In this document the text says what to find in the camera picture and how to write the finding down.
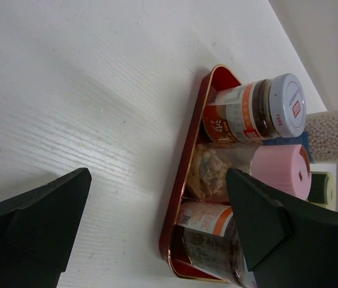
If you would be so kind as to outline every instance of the black plastic part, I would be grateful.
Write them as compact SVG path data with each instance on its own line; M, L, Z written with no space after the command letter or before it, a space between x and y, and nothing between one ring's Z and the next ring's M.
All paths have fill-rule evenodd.
M312 173L312 187L307 200L311 203L327 204L326 186L329 176L323 173Z
M0 287L56 287L89 192L87 168L0 202Z
M227 186L243 252L259 288L338 288L338 212L237 169L228 171Z

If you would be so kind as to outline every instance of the metal tray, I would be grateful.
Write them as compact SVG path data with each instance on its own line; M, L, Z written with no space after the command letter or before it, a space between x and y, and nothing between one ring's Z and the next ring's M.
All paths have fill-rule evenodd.
M168 263L172 272L180 278L226 283L191 265L182 240L183 228L176 225L176 220L181 203L192 199L192 196L186 191L186 178L188 177L195 145L210 142L201 124L210 88L213 87L217 91L222 91L239 85L241 83L232 71L222 64L215 66L201 82L159 240L162 258Z

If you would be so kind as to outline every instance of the condiment jar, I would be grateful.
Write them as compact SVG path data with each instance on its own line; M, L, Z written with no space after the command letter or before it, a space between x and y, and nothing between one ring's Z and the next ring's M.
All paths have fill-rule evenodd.
M198 144L186 180L188 191L200 200L229 201L225 178L230 167L300 199L309 195L312 179L302 145L243 143Z
M230 206L186 202L181 205L177 225L184 227L185 250L194 267L241 287L256 287Z
M206 133L214 142L297 137L305 120L303 90L293 74L211 92L203 112Z
M312 163L338 163L338 110L309 114L305 131L290 139L264 141L265 145L302 144Z

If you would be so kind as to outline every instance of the pink lid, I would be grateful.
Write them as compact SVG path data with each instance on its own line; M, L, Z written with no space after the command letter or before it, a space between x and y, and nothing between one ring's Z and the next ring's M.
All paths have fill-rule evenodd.
M251 174L261 182L306 200L312 174L302 145L261 146L254 154Z

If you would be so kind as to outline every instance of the white lid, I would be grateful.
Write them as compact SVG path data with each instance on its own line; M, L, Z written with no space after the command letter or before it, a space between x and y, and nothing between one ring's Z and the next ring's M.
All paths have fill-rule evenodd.
M306 103L301 83L291 73L271 82L269 95L271 120L281 137L298 137L305 129Z

